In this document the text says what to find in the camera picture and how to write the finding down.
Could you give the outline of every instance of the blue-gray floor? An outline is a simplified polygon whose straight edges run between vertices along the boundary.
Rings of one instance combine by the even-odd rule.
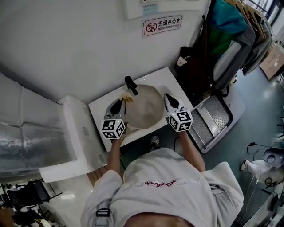
[[[240,164],[247,158],[252,160],[252,155],[246,152],[247,145],[251,142],[267,146],[281,146],[276,143],[276,136],[283,128],[277,127],[281,124],[281,116],[284,116],[283,106],[284,99],[277,78],[267,80],[260,68],[256,68],[248,76],[243,76],[238,72],[238,81],[235,84],[239,96],[245,104],[246,111],[233,126],[233,128],[217,143],[207,154],[202,155],[206,169],[214,168],[218,163],[227,161],[235,174],[244,195],[252,179],[248,172],[240,172]],[[156,132],[147,135],[134,143],[122,147],[122,162],[127,166],[131,161],[149,151],[150,139],[153,135],[160,137],[160,143],[163,147],[174,148],[174,139],[178,136],[169,126],[165,126]],[[265,150],[263,147],[249,147],[251,153],[260,149],[255,155],[255,160],[262,158]],[[176,150],[180,153],[180,145],[177,140]],[[248,196],[245,198],[244,207],[239,216],[245,213],[249,197],[254,189],[255,181],[252,182],[248,190]],[[268,194],[262,192],[264,185],[258,184],[248,206],[243,223],[248,220],[268,198]]]

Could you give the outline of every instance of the sink basin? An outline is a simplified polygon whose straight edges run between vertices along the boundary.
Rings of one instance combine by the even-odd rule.
[[[132,91],[128,90],[127,86],[124,85],[89,104],[99,130],[107,107],[125,92],[129,92],[133,96],[134,102],[126,104],[125,119],[129,124],[126,129],[126,136],[120,144],[121,147],[168,124],[163,100],[165,93],[177,96],[183,101],[188,110],[193,110],[192,104],[169,68],[163,68],[143,76],[134,80],[134,83],[137,85],[137,96],[133,95]],[[101,134],[100,136],[106,151],[109,152],[111,150],[111,141],[105,139]]]
[[[164,100],[153,86],[139,84],[136,90],[138,95],[133,95],[131,89],[127,90],[132,95],[133,102],[126,103],[125,120],[128,127],[147,129],[162,119]]]

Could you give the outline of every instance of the cardboard box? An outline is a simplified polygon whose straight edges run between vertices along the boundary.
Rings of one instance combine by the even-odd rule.
[[[279,44],[273,48],[267,58],[259,65],[270,80],[284,65],[284,49]]]

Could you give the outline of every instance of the white countertop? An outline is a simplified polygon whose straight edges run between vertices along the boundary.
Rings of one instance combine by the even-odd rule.
[[[169,68],[163,68],[160,69],[156,72],[153,72],[151,74],[148,74],[146,76],[143,76],[137,80],[134,80],[134,82],[136,84],[145,84],[145,85],[151,85],[154,86],[158,92],[161,94],[161,96],[163,97],[165,93],[169,93],[172,94],[176,97],[178,97],[179,99],[181,99],[184,103],[184,105],[186,106],[186,108],[190,111],[193,110],[193,106],[191,104],[191,102],[189,101],[189,99],[187,98],[186,94],[184,93],[184,91],[182,90],[182,88],[180,87],[180,85],[178,84],[177,80],[175,79],[175,77],[173,76],[173,74],[170,72]],[[91,113],[93,115],[95,124],[98,128],[98,130],[100,129],[100,125],[101,125],[101,121],[104,118],[105,114],[106,114],[106,109],[107,107],[117,98],[119,98],[119,96],[121,94],[123,94],[124,92],[126,92],[127,90],[127,86],[124,85],[106,95],[104,95],[103,97],[91,102],[89,104]],[[124,138],[123,142],[121,143],[120,146],[124,146],[134,140],[137,140],[163,126],[165,126],[167,124],[167,120],[165,119],[167,117],[166,115],[166,110],[164,111],[164,117],[154,126],[148,128],[148,129],[140,129],[136,132],[131,133],[130,135],[126,135],[126,137]],[[110,151],[111,149],[111,141],[105,139],[101,133],[100,136],[102,138],[102,141],[106,147],[106,151]]]

